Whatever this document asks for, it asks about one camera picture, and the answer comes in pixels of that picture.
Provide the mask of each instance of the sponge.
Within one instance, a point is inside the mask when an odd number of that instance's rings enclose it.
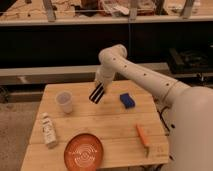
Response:
[[[135,107],[135,101],[129,96],[129,93],[121,94],[120,100],[126,109]]]

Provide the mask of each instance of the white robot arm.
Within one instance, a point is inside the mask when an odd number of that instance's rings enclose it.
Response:
[[[107,85],[118,72],[146,89],[171,108],[169,143],[172,159],[162,170],[212,171],[213,170],[213,90],[190,87],[176,79],[138,66],[126,60],[127,51],[122,45],[102,50],[101,66],[95,81]]]

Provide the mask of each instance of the orange plate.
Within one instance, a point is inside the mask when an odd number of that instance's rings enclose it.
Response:
[[[103,146],[92,134],[79,134],[67,144],[64,162],[69,171],[95,171],[103,159]]]

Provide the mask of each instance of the paper cup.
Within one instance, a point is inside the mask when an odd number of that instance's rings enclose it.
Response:
[[[56,95],[56,103],[61,110],[68,114],[72,112],[72,95],[67,91],[60,92]]]

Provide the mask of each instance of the wooden tabletop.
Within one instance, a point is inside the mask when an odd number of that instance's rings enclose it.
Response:
[[[64,150],[69,140],[81,133],[96,135],[103,144],[101,168],[167,163],[169,145],[151,94],[132,81],[114,81],[98,104],[89,101],[94,83],[49,84],[38,110],[22,171],[66,171]],[[69,91],[73,112],[63,114],[55,95]],[[119,95],[129,93],[136,106],[125,109]],[[48,149],[42,134],[42,113],[47,112],[55,126],[59,144]],[[149,157],[136,131],[140,124],[150,141]]]

